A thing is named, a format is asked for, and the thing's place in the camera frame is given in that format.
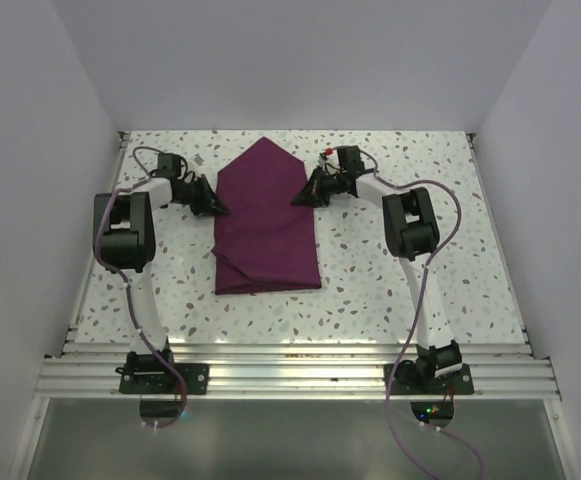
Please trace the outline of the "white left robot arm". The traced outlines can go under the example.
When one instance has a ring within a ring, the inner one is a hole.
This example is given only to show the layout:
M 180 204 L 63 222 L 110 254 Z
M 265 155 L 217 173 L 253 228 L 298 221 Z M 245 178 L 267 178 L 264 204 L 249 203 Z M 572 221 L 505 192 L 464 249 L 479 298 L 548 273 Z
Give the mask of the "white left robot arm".
M 138 162 L 142 179 L 95 196 L 92 249 L 96 262 L 118 276 L 125 297 L 131 344 L 121 374 L 140 374 L 152 390 L 163 393 L 177 383 L 178 369 L 152 286 L 157 254 L 153 213 L 171 204 L 189 207 L 196 217 L 226 216 L 229 209 L 206 176 L 195 172 L 183 156 L 139 146 L 132 150 L 132 159 L 141 151 L 156 155 L 155 168 Z

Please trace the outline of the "purple cloth mat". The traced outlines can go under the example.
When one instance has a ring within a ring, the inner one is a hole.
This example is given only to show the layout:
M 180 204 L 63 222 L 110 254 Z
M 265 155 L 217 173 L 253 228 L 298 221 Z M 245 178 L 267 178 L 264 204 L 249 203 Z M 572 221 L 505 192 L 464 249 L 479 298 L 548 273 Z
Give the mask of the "purple cloth mat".
M 291 204 L 306 183 L 304 163 L 266 137 L 218 172 L 229 214 L 214 224 L 216 294 L 322 287 L 314 212 Z

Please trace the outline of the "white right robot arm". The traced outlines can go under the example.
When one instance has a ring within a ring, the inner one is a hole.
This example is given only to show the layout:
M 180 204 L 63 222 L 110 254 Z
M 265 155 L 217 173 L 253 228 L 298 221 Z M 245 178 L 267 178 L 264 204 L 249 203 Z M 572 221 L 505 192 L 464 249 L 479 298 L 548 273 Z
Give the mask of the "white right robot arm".
M 455 205 L 457 218 L 445 239 L 441 238 L 427 186 L 447 193 Z M 380 176 L 376 159 L 358 146 L 323 151 L 319 166 L 291 204 L 326 207 L 338 194 L 348 194 L 381 209 L 387 250 L 399 261 L 414 304 L 408 339 L 417 342 L 415 379 L 424 391 L 440 391 L 450 382 L 451 374 L 461 370 L 463 362 L 431 264 L 458 233 L 462 220 L 458 198 L 437 181 L 390 183 Z

